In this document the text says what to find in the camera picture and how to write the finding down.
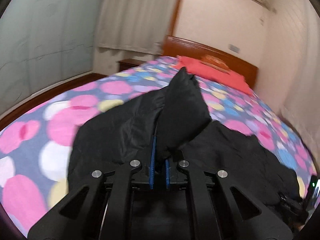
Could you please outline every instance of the wooden nightstand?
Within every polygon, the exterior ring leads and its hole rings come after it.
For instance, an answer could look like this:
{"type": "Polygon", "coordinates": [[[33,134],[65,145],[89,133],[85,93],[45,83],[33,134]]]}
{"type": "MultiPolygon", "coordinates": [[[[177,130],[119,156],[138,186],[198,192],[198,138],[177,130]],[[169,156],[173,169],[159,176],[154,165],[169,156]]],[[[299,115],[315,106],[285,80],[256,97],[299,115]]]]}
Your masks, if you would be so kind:
{"type": "Polygon", "coordinates": [[[137,66],[145,63],[145,61],[138,60],[138,59],[132,59],[132,58],[123,59],[118,62],[119,62],[119,72],[127,70],[132,67],[137,67],[137,66]]]}

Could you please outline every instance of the bedsheet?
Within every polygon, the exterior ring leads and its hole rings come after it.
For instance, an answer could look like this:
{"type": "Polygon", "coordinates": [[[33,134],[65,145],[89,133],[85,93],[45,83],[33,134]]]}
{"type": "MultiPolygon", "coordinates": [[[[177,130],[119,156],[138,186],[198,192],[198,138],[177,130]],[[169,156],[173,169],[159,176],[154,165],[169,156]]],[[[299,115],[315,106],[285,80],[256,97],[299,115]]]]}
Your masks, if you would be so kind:
{"type": "MultiPolygon", "coordinates": [[[[67,166],[79,126],[100,112],[151,90],[177,73],[173,57],[69,90],[31,109],[0,131],[0,201],[26,236],[67,192],[67,166]]],[[[230,129],[255,134],[281,163],[294,169],[306,194],[315,168],[298,136],[255,94],[197,77],[212,119],[230,129]]]]}

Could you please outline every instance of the blue rubber strip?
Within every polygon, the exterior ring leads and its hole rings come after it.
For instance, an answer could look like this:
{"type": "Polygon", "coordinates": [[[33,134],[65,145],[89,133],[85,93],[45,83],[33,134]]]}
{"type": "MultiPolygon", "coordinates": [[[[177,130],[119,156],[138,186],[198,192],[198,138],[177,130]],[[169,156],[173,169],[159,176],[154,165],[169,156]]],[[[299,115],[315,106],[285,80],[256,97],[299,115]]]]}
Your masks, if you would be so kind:
{"type": "Polygon", "coordinates": [[[155,181],[155,155],[156,155],[156,136],[153,137],[152,152],[151,152],[151,162],[149,169],[149,185],[150,189],[153,189],[153,183],[155,181]]]}
{"type": "Polygon", "coordinates": [[[165,184],[167,189],[170,187],[170,168],[169,168],[169,160],[165,160],[165,184]]]}

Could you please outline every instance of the red cloth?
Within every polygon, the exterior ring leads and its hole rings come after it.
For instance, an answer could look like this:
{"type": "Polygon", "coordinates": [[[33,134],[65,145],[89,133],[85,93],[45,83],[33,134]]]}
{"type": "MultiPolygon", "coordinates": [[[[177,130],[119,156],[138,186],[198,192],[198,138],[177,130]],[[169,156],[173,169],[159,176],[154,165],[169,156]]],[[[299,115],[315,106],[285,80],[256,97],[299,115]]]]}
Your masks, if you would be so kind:
{"type": "Polygon", "coordinates": [[[191,57],[178,57],[179,63],[173,66],[176,69],[186,67],[187,72],[196,76],[215,81],[217,83],[226,85],[228,87],[237,89],[248,95],[252,95],[252,90],[245,82],[244,76],[230,70],[228,73],[224,73],[205,64],[202,64],[200,60],[191,57]]]}

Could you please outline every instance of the curtain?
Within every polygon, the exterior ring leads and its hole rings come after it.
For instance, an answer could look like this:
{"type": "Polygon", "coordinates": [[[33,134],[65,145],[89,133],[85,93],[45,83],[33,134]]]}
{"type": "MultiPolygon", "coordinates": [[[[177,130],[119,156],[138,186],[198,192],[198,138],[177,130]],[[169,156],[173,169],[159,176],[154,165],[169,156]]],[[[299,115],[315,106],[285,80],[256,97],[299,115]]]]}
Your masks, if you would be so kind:
{"type": "Polygon", "coordinates": [[[307,38],[304,57],[281,107],[320,166],[320,18],[305,0],[307,38]]]}
{"type": "Polygon", "coordinates": [[[97,47],[161,54],[176,0],[104,0],[97,47]]]}

